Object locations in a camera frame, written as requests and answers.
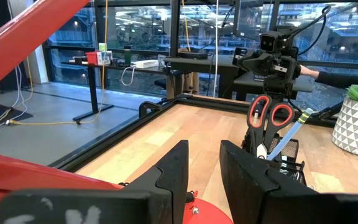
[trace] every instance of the geometric patterned pot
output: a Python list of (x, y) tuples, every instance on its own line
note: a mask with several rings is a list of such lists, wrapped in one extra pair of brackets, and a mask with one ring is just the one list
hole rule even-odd
[(358, 155), (358, 101), (345, 98), (334, 128), (333, 142)]

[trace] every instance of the black desk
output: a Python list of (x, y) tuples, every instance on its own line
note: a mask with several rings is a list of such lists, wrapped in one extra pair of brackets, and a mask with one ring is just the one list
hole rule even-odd
[[(79, 116), (76, 116), (73, 118), (74, 121), (81, 121), (82, 119), (85, 119), (87, 117), (90, 117), (92, 115), (95, 115), (99, 113), (99, 106), (98, 106), (98, 98), (96, 96), (96, 77), (94, 68), (102, 68), (102, 65), (88, 65), (87, 63), (78, 64), (75, 62), (62, 62), (63, 64), (67, 65), (78, 65), (78, 66), (86, 66), (88, 67), (88, 78), (89, 78), (89, 92), (91, 93), (91, 104), (92, 104), (92, 111), (89, 113), (85, 113)], [(115, 70), (124, 70), (124, 67), (116, 67), (116, 66), (104, 66), (106, 70), (108, 69), (115, 69)], [(161, 71), (158, 69), (158, 67), (152, 67), (152, 68), (135, 68), (135, 71), (137, 72), (148, 72), (148, 73), (158, 73), (158, 74), (166, 74), (166, 72)], [(114, 105), (106, 105), (101, 108), (101, 111), (108, 110), (110, 108), (114, 107)]]
[[(239, 75), (240, 68), (232, 64), (233, 56), (230, 55), (219, 55), (218, 56), (218, 74), (219, 86), (218, 86), (218, 97), (231, 99), (233, 93), (233, 82), (234, 79)], [(202, 72), (209, 73), (209, 67), (211, 66), (212, 56), (206, 60), (197, 60), (189, 58), (175, 58), (166, 57), (165, 62), (170, 62), (172, 70), (178, 70), (183, 72)], [(211, 73), (215, 74), (215, 63), (216, 58), (213, 60)]]
[[(186, 71), (186, 72), (203, 72), (209, 73), (209, 66), (211, 65), (211, 58), (207, 60), (197, 60), (188, 58), (173, 58), (166, 57), (165, 62), (170, 62), (172, 70)], [(231, 99), (234, 90), (243, 93), (244, 98), (238, 98), (238, 100), (245, 100), (245, 93), (260, 94), (263, 92), (263, 82), (254, 80), (252, 73), (246, 73), (240, 75), (240, 68), (237, 65), (232, 64), (233, 56), (231, 55), (219, 55), (218, 58), (218, 74), (219, 87), (218, 96), (220, 98)], [(211, 73), (215, 74), (215, 63)], [(292, 98), (296, 98), (298, 91), (312, 92), (313, 82), (310, 82), (306, 77), (300, 76), (294, 82)]]

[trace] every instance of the wooden table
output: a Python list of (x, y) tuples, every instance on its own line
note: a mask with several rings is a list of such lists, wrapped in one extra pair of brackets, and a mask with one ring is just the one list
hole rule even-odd
[[(240, 146), (246, 131), (245, 114), (175, 105), (77, 173), (112, 183), (131, 182), (178, 141), (188, 139), (188, 189), (198, 190), (199, 198), (230, 216), (219, 166), (220, 141)], [(332, 132), (332, 128), (304, 125), (296, 134), (298, 162), (306, 162), (306, 181), (318, 192), (358, 193), (358, 156), (336, 147)]]

